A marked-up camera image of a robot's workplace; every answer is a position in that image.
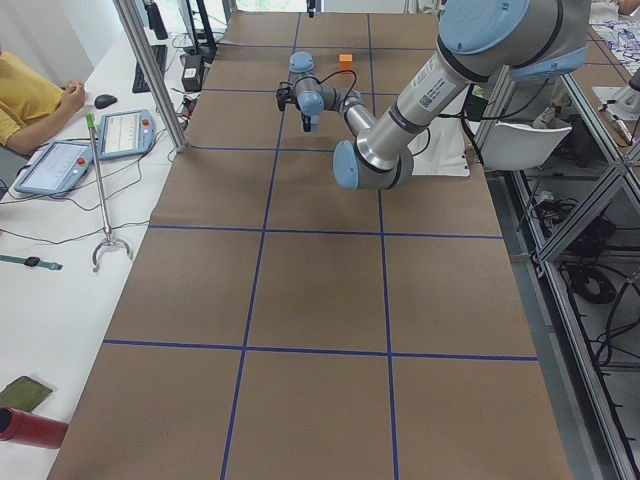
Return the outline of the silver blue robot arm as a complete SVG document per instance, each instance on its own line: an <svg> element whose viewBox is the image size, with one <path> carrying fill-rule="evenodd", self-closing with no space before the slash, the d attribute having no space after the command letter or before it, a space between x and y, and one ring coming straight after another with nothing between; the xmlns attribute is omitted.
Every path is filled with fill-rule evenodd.
<svg viewBox="0 0 640 480"><path fill-rule="evenodd" d="M375 118L353 88L326 86L310 54L289 60L289 80L276 92L280 109L294 105L304 131L322 111L340 113L354 135L333 153L333 172L346 189L392 189L409 180L408 145L468 85L507 66L512 78L550 77L578 69L586 58L588 1L448 1L439 17L437 50L392 105Z"/></svg>

